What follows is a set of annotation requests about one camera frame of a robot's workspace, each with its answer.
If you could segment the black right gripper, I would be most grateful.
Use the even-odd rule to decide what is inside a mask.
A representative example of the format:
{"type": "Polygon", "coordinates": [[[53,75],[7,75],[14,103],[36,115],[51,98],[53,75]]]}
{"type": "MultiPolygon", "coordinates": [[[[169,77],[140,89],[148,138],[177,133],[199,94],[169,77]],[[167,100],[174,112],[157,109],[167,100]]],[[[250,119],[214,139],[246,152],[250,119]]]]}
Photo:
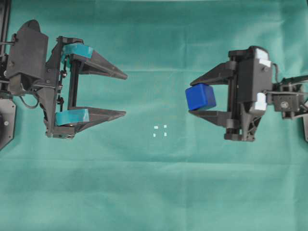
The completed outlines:
{"type": "Polygon", "coordinates": [[[189,110],[192,115],[214,125],[226,128],[224,139],[232,141],[255,140],[262,118],[262,92],[257,87],[260,76],[261,49],[229,52],[230,61],[220,63],[190,83],[228,85],[227,112],[189,110]]]}

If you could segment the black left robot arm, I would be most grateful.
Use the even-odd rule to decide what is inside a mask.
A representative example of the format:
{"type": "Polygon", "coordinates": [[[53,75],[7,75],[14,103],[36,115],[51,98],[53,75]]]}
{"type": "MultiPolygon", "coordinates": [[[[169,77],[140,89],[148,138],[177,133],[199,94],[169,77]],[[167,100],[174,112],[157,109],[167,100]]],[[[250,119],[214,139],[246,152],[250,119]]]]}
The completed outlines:
{"type": "Polygon", "coordinates": [[[93,74],[127,79],[82,39],[58,37],[46,58],[48,38],[15,35],[0,73],[0,91],[9,97],[31,94],[44,113],[46,136],[72,139],[75,134],[103,122],[118,119],[125,111],[77,107],[79,75],[93,74]]]}

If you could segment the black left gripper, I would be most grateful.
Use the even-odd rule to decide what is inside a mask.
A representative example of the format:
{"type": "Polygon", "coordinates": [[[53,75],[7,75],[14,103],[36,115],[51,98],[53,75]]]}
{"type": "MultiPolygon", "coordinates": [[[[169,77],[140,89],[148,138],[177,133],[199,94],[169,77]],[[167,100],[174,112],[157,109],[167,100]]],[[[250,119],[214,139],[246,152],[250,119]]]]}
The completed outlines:
{"type": "Polygon", "coordinates": [[[53,138],[72,139],[77,125],[103,123],[126,115],[125,111],[93,107],[76,107],[78,76],[100,75],[127,79],[127,75],[98,54],[94,48],[84,45],[78,38],[58,37],[57,44],[46,62],[47,80],[52,88],[43,88],[43,113],[46,135],[53,138]],[[66,66],[70,67],[70,87],[67,110],[63,111],[62,81],[66,66]]]}

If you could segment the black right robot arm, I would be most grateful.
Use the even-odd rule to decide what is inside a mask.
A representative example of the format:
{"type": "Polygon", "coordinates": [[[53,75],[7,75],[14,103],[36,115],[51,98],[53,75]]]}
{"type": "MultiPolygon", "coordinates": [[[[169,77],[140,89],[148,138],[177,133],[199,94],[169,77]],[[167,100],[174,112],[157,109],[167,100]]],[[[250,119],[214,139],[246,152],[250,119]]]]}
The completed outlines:
{"type": "Polygon", "coordinates": [[[185,91],[189,113],[224,127],[224,138],[231,141],[253,142],[268,105],[283,119],[303,118],[307,131],[307,76],[278,80],[277,64],[259,46],[229,51],[228,57],[190,83],[185,91]]]}

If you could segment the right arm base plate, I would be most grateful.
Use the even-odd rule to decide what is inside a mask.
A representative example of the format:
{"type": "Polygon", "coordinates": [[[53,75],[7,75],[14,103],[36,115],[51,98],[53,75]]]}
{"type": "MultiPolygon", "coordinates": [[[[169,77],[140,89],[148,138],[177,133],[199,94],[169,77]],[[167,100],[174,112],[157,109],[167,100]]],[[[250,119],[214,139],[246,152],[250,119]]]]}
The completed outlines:
{"type": "Polygon", "coordinates": [[[305,142],[308,142],[308,115],[303,115],[300,118],[299,126],[305,142]]]}

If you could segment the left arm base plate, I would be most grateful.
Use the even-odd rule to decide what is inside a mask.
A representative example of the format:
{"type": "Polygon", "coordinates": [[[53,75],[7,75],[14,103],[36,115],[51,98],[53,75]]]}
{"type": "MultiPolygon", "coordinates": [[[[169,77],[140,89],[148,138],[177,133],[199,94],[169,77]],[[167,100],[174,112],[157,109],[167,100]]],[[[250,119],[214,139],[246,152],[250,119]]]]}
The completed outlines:
{"type": "Polygon", "coordinates": [[[15,129],[16,104],[12,99],[0,100],[0,149],[2,150],[13,138],[15,129]]]}

